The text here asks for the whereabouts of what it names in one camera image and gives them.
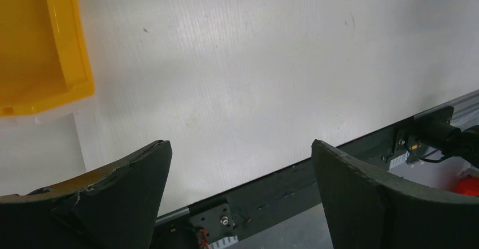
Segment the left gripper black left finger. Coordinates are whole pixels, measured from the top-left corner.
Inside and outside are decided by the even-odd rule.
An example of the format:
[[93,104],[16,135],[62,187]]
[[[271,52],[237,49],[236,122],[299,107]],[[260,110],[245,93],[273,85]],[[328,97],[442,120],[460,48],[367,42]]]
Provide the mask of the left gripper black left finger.
[[154,141],[26,195],[1,197],[2,248],[148,248],[172,159]]

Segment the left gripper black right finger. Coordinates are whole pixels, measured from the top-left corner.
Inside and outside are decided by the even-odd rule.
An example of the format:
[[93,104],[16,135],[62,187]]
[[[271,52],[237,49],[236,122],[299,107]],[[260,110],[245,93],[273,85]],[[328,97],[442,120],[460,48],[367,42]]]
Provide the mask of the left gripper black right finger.
[[312,144],[334,248],[477,248],[478,198],[398,177],[333,146]]

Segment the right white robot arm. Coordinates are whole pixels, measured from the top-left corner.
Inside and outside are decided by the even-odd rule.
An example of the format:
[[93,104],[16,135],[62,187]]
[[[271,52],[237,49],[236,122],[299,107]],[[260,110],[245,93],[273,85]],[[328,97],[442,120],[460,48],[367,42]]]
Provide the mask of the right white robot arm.
[[439,151],[442,157],[437,160],[428,159],[425,155],[417,155],[410,148],[407,151],[419,161],[440,163],[452,157],[461,157],[472,166],[478,168],[478,125],[461,130],[449,123],[427,120],[415,126],[413,137],[420,143]]

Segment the clear plastic bin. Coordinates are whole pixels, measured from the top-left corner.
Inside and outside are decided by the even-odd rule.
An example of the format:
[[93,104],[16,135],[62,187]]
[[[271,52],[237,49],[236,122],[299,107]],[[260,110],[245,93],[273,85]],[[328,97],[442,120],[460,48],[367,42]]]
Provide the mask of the clear plastic bin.
[[40,124],[1,121],[1,195],[25,195],[85,172],[72,114]]

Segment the yellow plastic bin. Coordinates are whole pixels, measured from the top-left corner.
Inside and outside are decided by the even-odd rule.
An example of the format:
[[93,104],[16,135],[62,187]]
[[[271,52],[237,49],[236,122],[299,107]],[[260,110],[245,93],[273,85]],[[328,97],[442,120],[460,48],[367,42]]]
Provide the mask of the yellow plastic bin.
[[1,116],[94,94],[78,0],[1,0]]

